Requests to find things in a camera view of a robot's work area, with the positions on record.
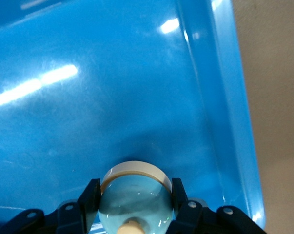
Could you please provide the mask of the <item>blue plastic tray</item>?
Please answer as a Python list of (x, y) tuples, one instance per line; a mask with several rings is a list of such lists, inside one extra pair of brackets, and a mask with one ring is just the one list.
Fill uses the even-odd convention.
[(128, 160), (265, 227), (232, 0), (0, 0), (0, 224)]

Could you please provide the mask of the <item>brown table cover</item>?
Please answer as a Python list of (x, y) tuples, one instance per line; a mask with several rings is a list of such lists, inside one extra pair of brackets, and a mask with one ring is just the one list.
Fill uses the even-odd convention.
[(268, 234), (294, 234), (294, 0), (233, 0)]

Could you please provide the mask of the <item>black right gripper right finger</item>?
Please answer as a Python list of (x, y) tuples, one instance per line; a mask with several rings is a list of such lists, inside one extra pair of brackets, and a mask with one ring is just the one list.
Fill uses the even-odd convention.
[(267, 234), (235, 206), (221, 206), (214, 212), (189, 199), (180, 178), (172, 178), (172, 201), (171, 234)]

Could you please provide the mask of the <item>blue bell with beige base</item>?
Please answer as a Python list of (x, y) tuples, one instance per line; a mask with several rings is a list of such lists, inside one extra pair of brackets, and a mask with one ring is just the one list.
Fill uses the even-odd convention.
[(165, 234), (172, 219), (172, 184), (158, 167), (126, 161), (101, 184), (99, 219), (108, 234)]

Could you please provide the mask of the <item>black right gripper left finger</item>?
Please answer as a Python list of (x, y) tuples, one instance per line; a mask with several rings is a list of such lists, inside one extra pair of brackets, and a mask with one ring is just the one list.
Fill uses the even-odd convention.
[(66, 202), (48, 215), (25, 210), (0, 226), (0, 234), (88, 234), (99, 210), (100, 179), (91, 179), (77, 201)]

